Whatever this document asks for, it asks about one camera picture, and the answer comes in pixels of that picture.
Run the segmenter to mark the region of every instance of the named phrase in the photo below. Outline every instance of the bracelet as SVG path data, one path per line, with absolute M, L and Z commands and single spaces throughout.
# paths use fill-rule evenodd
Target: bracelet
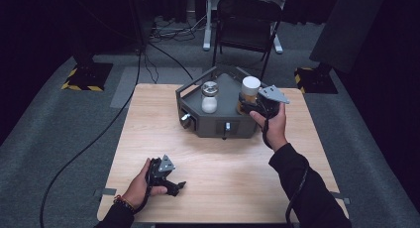
M 114 204 L 120 204 L 120 205 L 122 205 L 122 206 L 124 206 L 126 208 L 129 208 L 133 214 L 136 213 L 135 212 L 136 209 L 134 209 L 133 205 L 130 204 L 130 202 L 128 202 L 126 199 L 124 199 L 124 197 L 122 197 L 121 195 L 117 195 L 114 198 Z

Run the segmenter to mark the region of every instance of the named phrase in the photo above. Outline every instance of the person's left hand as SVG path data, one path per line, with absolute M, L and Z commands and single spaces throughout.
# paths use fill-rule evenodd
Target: person's left hand
M 133 206 L 134 209 L 139 208 L 139 206 L 143 203 L 143 200 L 145 199 L 146 188 L 148 186 L 145 177 L 148 173 L 150 164 L 151 159 L 148 158 L 140 173 L 132 180 L 129 188 L 127 188 L 127 191 L 124 193 L 124 195 L 122 195 L 122 197 L 126 199 Z M 151 196 L 166 193 L 166 187 L 154 186 L 151 191 Z

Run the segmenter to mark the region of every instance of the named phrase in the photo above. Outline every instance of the white powder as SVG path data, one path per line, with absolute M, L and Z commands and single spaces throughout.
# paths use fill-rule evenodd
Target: white powder
M 217 99 L 215 97 L 204 97 L 201 103 L 201 109 L 205 113 L 213 113 L 217 109 Z

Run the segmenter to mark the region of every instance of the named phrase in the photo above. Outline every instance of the metal chair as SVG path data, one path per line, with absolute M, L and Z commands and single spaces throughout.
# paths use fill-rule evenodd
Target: metal chair
M 268 0 L 220 0 L 217 5 L 217 31 L 212 65 L 217 47 L 263 53 L 260 80 L 263 79 L 272 44 L 281 21 L 281 8 Z

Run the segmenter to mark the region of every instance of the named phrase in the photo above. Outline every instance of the gray carpet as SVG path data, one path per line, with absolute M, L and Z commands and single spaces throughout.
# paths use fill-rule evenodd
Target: gray carpet
M 294 69 L 317 65 L 308 58 L 321 31 L 322 26 L 317 25 L 282 24 L 279 36 L 284 53 L 272 53 L 264 82 L 296 87 Z M 202 39 L 203 32 L 198 31 L 191 41 L 155 45 L 197 76 L 211 66 L 212 52 L 202 51 Z M 228 52 L 225 60 L 250 58 L 248 53 Z M 176 62 L 156 49 L 148 47 L 146 54 L 157 66 L 157 83 L 190 80 Z M 119 52 L 94 60 L 114 63 L 105 91 L 61 90 L 75 65 L 70 58 L 44 85 L 1 146 L 1 227 L 39 227 L 44 192 L 54 175 L 107 127 L 133 89 L 132 75 L 138 65 L 134 54 Z M 140 82 L 152 82 L 145 68 L 142 61 Z M 418 212 L 387 166 L 340 80 L 334 72 L 331 75 L 339 94 L 304 97 L 338 186 L 351 200 L 347 208 L 354 227 L 419 227 Z M 45 207 L 46 227 L 92 227 L 97 223 L 99 197 L 94 193 L 105 185 L 126 113 L 123 109 L 111 128 L 58 177 Z

